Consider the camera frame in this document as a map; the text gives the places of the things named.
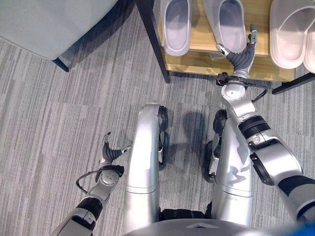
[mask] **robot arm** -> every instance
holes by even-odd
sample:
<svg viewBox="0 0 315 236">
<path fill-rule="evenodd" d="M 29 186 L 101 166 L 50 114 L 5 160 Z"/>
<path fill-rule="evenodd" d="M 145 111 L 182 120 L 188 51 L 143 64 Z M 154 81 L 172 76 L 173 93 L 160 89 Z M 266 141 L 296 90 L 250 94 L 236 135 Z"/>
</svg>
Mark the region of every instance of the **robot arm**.
<svg viewBox="0 0 315 236">
<path fill-rule="evenodd" d="M 79 205 L 57 226 L 50 234 L 51 236 L 91 236 L 100 213 L 105 209 L 106 203 L 118 183 L 119 177 L 124 173 L 124 167 L 112 165 L 113 161 L 122 153 L 126 152 L 128 146 L 122 150 L 109 148 L 108 137 L 110 132 L 104 136 L 102 161 L 97 171 L 82 175 L 76 182 L 77 186 L 86 193 Z M 97 173 L 96 185 L 89 191 L 85 191 L 79 184 L 79 180 L 93 173 Z"/>
<path fill-rule="evenodd" d="M 253 166 L 263 183 L 275 185 L 294 220 L 315 220 L 315 180 L 303 175 L 302 168 L 290 148 L 256 111 L 254 100 L 246 98 L 247 79 L 256 49 L 257 30 L 251 26 L 250 43 L 240 54 L 218 44 L 217 48 L 233 64 L 233 76 L 221 74 L 217 84 L 228 115 L 233 117 L 251 151 Z"/>
</svg>

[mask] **black joint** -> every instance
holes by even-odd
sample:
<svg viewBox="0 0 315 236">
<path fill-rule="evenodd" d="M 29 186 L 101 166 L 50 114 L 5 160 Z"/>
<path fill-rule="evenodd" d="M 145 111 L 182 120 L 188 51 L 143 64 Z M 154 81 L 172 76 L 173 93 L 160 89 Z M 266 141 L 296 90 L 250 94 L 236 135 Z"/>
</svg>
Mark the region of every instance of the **black joint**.
<svg viewBox="0 0 315 236">
<path fill-rule="evenodd" d="M 85 227 L 91 231 L 93 231 L 93 229 L 95 228 L 95 225 L 96 225 L 95 221 L 93 221 L 92 223 L 89 223 L 77 215 L 74 215 L 73 217 L 71 217 L 71 220 L 77 222 L 78 224 L 82 225 L 83 227 Z"/>
<path fill-rule="evenodd" d="M 168 127 L 168 115 L 167 108 L 165 106 L 160 106 L 158 108 L 158 125 L 160 131 L 165 131 Z"/>
<path fill-rule="evenodd" d="M 125 172 L 125 168 L 123 166 L 110 165 L 110 166 L 102 166 L 101 168 L 99 168 L 99 171 L 115 171 L 118 174 L 118 177 L 120 178 L 121 176 L 123 176 Z M 101 172 L 98 172 L 95 176 L 96 183 L 98 182 L 100 173 Z"/>
<path fill-rule="evenodd" d="M 261 116 L 248 118 L 240 123 L 238 127 L 245 139 L 248 139 L 254 134 L 270 129 L 267 122 Z"/>
<path fill-rule="evenodd" d="M 229 75 L 226 72 L 219 74 L 216 82 L 217 85 L 224 86 L 227 83 L 228 77 Z"/>
<path fill-rule="evenodd" d="M 256 153 L 253 153 L 250 155 L 250 158 L 253 163 L 253 167 L 255 171 L 257 172 L 260 180 L 267 185 L 274 185 L 273 181 L 271 180 L 268 172 L 266 171 L 264 165 L 260 161 L 259 157 L 256 155 Z"/>
<path fill-rule="evenodd" d="M 311 202 L 311 203 L 308 203 L 308 204 L 306 204 L 304 207 L 302 207 L 302 208 L 299 210 L 299 213 L 297 213 L 297 215 L 296 215 L 296 220 L 297 220 L 297 221 L 305 221 L 303 215 L 304 215 L 304 213 L 305 213 L 306 211 L 308 211 L 308 210 L 311 209 L 312 207 L 315 207 L 315 201 L 314 201 L 314 202 Z"/>
<path fill-rule="evenodd" d="M 289 196 L 296 187 L 304 184 L 315 184 L 315 180 L 306 176 L 291 176 L 281 180 L 278 187 Z"/>
<path fill-rule="evenodd" d="M 249 45 L 242 53 L 230 52 L 226 58 L 232 63 L 235 71 L 248 68 L 252 63 L 254 55 L 255 48 Z"/>
<path fill-rule="evenodd" d="M 273 145 L 273 144 L 278 144 L 278 143 L 279 143 L 279 140 L 277 140 L 277 139 L 270 139 L 270 140 L 265 141 L 263 143 L 260 143 L 258 145 L 254 144 L 253 141 L 250 141 L 248 144 L 249 144 L 249 147 L 250 147 L 251 151 L 257 151 L 259 149 L 265 148 L 265 147 Z"/>
<path fill-rule="evenodd" d="M 121 150 L 113 150 L 113 149 L 110 149 L 108 147 L 108 145 L 104 145 L 103 147 L 103 158 L 106 160 L 106 161 L 110 161 L 110 162 L 113 162 L 115 159 L 117 159 L 120 155 L 122 154 L 122 151 Z"/>
<path fill-rule="evenodd" d="M 204 219 L 205 215 L 196 210 L 186 209 L 164 209 L 160 216 L 159 221 L 173 220 L 173 219 Z"/>
<path fill-rule="evenodd" d="M 103 205 L 97 198 L 85 198 L 83 199 L 76 208 L 82 208 L 88 210 L 93 214 L 95 220 L 98 220 L 100 213 L 103 210 Z"/>
</svg>

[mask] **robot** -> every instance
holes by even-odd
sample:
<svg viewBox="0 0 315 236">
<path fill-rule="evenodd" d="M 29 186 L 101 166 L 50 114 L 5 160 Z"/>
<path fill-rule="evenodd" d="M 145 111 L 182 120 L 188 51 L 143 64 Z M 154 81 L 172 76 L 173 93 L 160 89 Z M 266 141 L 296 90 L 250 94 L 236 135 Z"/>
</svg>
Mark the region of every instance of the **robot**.
<svg viewBox="0 0 315 236">
<path fill-rule="evenodd" d="M 314 231 L 315 180 L 304 176 L 293 152 L 253 105 L 267 89 L 246 81 L 256 50 L 255 26 L 251 26 L 249 39 L 246 50 L 240 54 L 217 45 L 233 64 L 234 72 L 231 76 L 220 74 L 217 79 L 226 110 L 217 112 L 213 124 L 215 135 L 206 146 L 203 176 L 215 187 L 205 214 L 183 209 L 160 211 L 158 173 L 166 163 L 168 117 L 164 106 L 149 104 L 139 112 L 132 148 L 112 150 L 108 143 L 110 133 L 105 135 L 99 169 L 76 182 L 86 195 L 51 236 L 92 235 L 100 213 L 124 173 L 124 167 L 113 165 L 113 161 L 130 148 L 124 198 L 126 236 L 279 235 L 275 231 L 249 228 L 252 166 L 263 183 L 278 189 L 292 219 Z M 254 86 L 264 88 L 264 92 L 250 100 L 246 90 Z M 93 173 L 97 173 L 96 185 L 86 191 L 79 180 Z"/>
</svg>

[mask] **black cable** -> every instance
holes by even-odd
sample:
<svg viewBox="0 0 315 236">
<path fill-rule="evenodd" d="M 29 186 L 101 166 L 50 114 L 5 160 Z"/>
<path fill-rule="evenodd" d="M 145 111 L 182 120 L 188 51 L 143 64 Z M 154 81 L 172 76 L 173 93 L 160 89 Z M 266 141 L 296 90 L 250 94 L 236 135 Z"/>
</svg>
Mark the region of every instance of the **black cable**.
<svg viewBox="0 0 315 236">
<path fill-rule="evenodd" d="M 125 171 L 124 167 L 123 166 L 114 166 L 114 165 L 109 165 L 109 166 L 103 166 L 101 167 L 99 170 L 96 170 L 96 171 L 89 171 L 87 173 L 85 173 L 84 175 L 81 175 L 75 182 L 75 184 L 77 185 L 77 187 L 83 191 L 85 194 L 87 194 L 88 192 L 80 185 L 79 181 L 87 176 L 90 176 L 91 174 L 94 174 L 94 173 L 101 173 L 103 171 L 108 171 L 108 170 L 112 170 L 112 171 L 115 171 L 119 177 L 123 176 L 123 173 Z"/>
<path fill-rule="evenodd" d="M 79 181 L 80 181 L 81 179 L 83 179 L 83 178 L 85 178 L 85 177 L 91 175 L 91 174 L 99 173 L 99 172 L 102 172 L 102 171 L 104 171 L 104 170 L 97 170 L 97 171 L 90 171 L 90 172 L 87 172 L 87 173 L 85 173 L 84 175 L 81 175 L 81 176 L 76 180 L 75 184 L 77 185 L 77 187 L 78 187 L 81 191 L 83 191 L 85 194 L 87 194 L 87 193 L 88 193 L 87 190 L 85 190 L 85 189 L 80 185 Z"/>
<path fill-rule="evenodd" d="M 237 78 L 238 81 L 241 81 L 241 83 L 239 82 L 229 82 L 229 80 L 235 80 L 235 79 L 227 79 L 225 81 L 225 83 L 223 85 L 226 85 L 226 84 L 230 84 L 230 85 L 242 85 L 242 86 L 245 86 L 245 87 L 257 87 L 257 88 L 261 88 L 261 89 L 264 89 L 264 91 L 259 94 L 256 98 L 254 98 L 252 100 L 252 103 L 255 103 L 256 101 L 258 101 L 259 99 L 261 99 L 263 96 L 265 96 L 268 92 L 268 88 L 265 86 L 265 85 L 258 85 L 258 84 L 253 84 L 253 83 L 250 83 L 250 82 L 246 82 L 240 78 Z"/>
</svg>

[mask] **sofa leg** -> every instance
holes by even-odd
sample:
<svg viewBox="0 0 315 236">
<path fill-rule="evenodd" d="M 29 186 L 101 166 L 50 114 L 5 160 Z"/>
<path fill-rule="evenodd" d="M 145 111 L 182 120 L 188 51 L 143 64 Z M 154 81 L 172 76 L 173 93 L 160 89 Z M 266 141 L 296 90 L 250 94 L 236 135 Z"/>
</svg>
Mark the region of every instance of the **sofa leg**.
<svg viewBox="0 0 315 236">
<path fill-rule="evenodd" d="M 59 66 L 65 72 L 69 72 L 69 68 L 59 58 L 54 59 L 53 63 Z"/>
</svg>

